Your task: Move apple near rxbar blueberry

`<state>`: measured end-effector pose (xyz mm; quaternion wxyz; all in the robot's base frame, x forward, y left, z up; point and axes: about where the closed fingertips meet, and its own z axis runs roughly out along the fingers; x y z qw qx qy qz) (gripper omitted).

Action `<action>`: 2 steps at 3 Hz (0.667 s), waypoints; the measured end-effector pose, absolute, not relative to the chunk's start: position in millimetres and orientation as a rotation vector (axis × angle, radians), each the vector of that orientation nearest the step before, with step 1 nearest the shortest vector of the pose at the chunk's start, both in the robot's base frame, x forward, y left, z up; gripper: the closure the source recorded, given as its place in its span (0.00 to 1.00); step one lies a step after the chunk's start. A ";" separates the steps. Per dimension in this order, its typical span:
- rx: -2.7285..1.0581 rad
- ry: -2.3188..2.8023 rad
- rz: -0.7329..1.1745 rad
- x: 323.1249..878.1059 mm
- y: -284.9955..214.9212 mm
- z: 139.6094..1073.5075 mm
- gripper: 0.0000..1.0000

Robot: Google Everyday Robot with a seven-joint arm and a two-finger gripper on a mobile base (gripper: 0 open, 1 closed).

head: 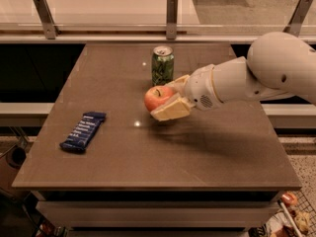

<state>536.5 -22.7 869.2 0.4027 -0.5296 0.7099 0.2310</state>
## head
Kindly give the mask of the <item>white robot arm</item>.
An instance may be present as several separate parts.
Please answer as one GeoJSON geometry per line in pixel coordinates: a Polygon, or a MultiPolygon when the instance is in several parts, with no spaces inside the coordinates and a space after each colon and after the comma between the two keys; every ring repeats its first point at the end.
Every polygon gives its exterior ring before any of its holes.
{"type": "Polygon", "coordinates": [[[291,34],[275,32],[253,41],[246,56],[151,88],[144,102],[163,121],[187,117],[193,108],[208,111],[232,101],[292,96],[316,104],[316,50],[291,34]]]}

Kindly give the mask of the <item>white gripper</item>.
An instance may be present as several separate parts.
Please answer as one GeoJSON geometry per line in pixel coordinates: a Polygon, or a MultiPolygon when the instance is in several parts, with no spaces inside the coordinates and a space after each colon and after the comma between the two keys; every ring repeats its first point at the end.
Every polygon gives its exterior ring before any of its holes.
{"type": "Polygon", "coordinates": [[[212,81],[213,64],[197,69],[191,76],[184,75],[166,84],[178,92],[165,104],[153,110],[150,114],[159,121],[180,119],[188,116],[193,107],[201,111],[219,108],[222,102],[215,94],[212,81]]]}

